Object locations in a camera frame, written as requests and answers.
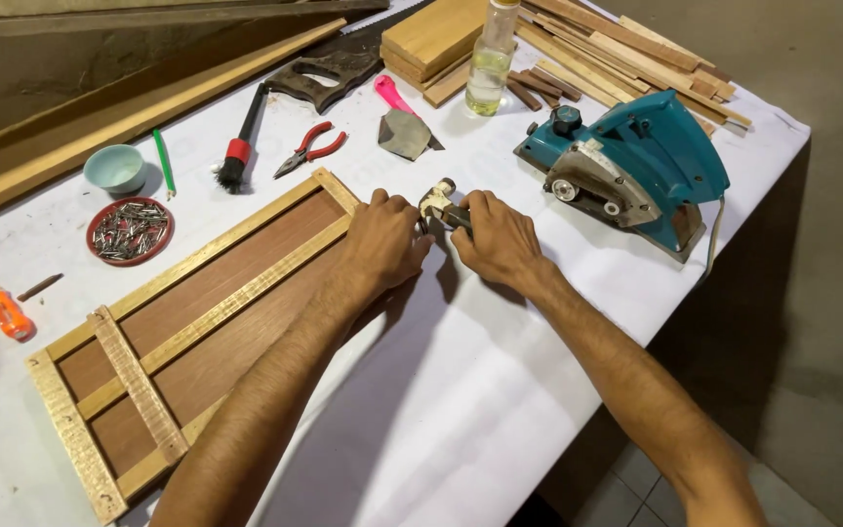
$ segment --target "screwdriver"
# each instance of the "screwdriver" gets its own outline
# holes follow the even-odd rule
[[[3,289],[0,289],[0,329],[18,342],[30,338],[35,330],[35,323],[24,316],[11,294]]]

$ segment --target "electric planer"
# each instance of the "electric planer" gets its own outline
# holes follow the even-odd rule
[[[546,174],[546,192],[642,235],[681,263],[705,231],[698,203],[723,205],[731,185],[674,90],[618,104],[591,126],[579,110],[561,106],[527,133],[514,152]]]

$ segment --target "hand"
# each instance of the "hand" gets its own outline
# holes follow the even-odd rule
[[[463,227],[451,234],[461,262],[489,282],[506,284],[526,298],[541,284],[551,261],[542,256],[532,218],[503,203],[493,192],[474,190],[461,200],[470,210],[476,239]]]
[[[420,273],[435,236],[416,234],[419,217],[419,210],[405,198],[390,198],[377,188],[369,204],[357,205],[350,222],[340,258],[342,279],[372,300]]]

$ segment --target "green pencil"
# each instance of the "green pencil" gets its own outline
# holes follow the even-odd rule
[[[178,193],[174,188],[174,178],[171,177],[171,164],[168,162],[168,154],[165,152],[165,144],[161,142],[161,132],[158,128],[152,132],[155,136],[155,145],[158,147],[158,158],[161,160],[161,172],[165,174],[165,184],[168,185],[168,201]]]

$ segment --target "detailing brush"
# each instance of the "detailing brush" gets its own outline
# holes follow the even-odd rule
[[[262,100],[267,95],[269,95],[269,88],[265,87],[263,82],[252,98],[252,106],[249,107],[249,114],[246,114],[246,120],[242,123],[240,136],[229,142],[227,158],[223,161],[223,167],[217,172],[217,183],[230,194],[240,193],[242,171],[245,170],[245,164],[249,162],[249,156],[252,154],[252,146],[249,144],[252,128],[256,126],[256,117],[262,107]]]

